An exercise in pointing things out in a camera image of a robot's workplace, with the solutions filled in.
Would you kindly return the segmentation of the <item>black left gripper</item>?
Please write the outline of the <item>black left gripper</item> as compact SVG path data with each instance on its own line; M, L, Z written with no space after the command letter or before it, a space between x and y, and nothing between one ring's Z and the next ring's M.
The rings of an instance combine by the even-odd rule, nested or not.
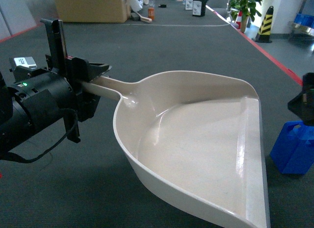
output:
M83 91L81 82L91 82L110 71L109 64L65 59L60 71L47 57L46 68L37 67L32 57L9 59L15 82L7 86L7 142L23 143L59 119L66 137L80 142L78 122L92 118L99 99Z

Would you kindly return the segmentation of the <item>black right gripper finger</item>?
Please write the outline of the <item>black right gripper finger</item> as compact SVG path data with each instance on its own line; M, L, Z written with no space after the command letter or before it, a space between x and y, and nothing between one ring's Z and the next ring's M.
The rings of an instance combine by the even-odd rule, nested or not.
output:
M298 116L306 126L314 126L314 74L302 78L302 90L288 102L288 110Z

